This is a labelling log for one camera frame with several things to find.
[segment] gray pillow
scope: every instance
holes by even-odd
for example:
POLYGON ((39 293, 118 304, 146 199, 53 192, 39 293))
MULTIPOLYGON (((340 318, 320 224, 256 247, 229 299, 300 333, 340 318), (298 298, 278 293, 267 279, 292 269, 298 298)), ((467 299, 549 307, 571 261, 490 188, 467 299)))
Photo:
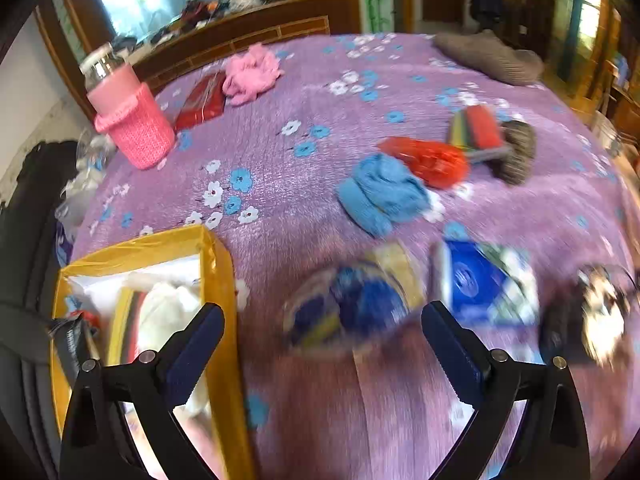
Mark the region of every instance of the gray pillow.
POLYGON ((492 79, 524 86, 538 80, 544 64, 531 50, 513 50, 491 30, 463 36, 442 32, 433 40, 456 63, 484 72, 492 79))

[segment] clothes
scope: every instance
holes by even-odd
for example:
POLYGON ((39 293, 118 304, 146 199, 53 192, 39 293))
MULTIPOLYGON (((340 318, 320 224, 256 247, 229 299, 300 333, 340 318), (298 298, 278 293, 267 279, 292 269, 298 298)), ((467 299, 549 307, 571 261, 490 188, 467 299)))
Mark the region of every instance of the clothes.
POLYGON ((338 200, 351 219, 371 236, 382 238, 393 229, 388 216, 367 199, 352 178, 338 184, 338 200))
POLYGON ((233 97, 231 104, 234 106, 255 101, 258 94, 273 88, 276 79, 284 74, 275 54, 260 43, 250 46, 244 56, 229 58, 225 71, 226 80, 222 90, 227 96, 233 97))
POLYGON ((393 222, 408 222, 429 207, 422 181, 399 160, 377 153, 362 160, 353 170, 367 199, 393 222))

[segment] screw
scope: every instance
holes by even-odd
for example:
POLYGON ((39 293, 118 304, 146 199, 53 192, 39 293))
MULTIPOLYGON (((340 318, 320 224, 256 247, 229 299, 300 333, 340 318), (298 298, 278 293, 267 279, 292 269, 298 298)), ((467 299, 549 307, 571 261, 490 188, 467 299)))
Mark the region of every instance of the screw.
POLYGON ((554 366, 560 370, 564 370, 566 368, 566 361, 564 360, 564 357, 560 357, 559 355, 554 357, 554 366))
POLYGON ((138 360, 141 363, 150 363, 156 358, 156 353, 153 350, 145 350, 138 356, 138 360))
POLYGON ((495 361, 498 361, 499 363, 503 363, 509 358, 509 354, 507 354, 507 352, 505 352, 501 348, 495 348, 491 350, 491 357, 495 361))
POLYGON ((85 372, 90 372, 95 368, 95 361, 93 359, 87 359, 84 363, 82 363, 82 370, 85 372))

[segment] blue cloth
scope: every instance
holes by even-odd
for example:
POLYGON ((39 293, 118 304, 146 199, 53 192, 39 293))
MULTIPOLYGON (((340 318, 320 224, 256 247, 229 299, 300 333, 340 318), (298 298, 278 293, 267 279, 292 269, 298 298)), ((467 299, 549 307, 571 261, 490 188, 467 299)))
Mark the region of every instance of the blue cloth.
POLYGON ((391 220, 367 199, 352 178, 338 185, 338 200, 351 219, 370 235, 382 238, 391 232, 391 220))
POLYGON ((407 222, 430 208, 422 180, 385 153, 361 160, 353 170, 353 179, 366 198, 393 222, 407 222))

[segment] red plastic bag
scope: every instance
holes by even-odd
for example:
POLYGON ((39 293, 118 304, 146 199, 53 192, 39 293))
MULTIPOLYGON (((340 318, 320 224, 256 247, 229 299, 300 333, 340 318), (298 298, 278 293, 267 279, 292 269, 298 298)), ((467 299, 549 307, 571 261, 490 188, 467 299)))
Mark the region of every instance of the red plastic bag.
POLYGON ((378 149, 402 160, 427 186, 447 189, 469 173, 465 153, 455 146, 434 140, 389 137, 378 149))
POLYGON ((222 93, 224 82, 225 73, 215 72, 196 83, 175 120, 176 132, 222 115, 225 110, 225 95, 222 93))

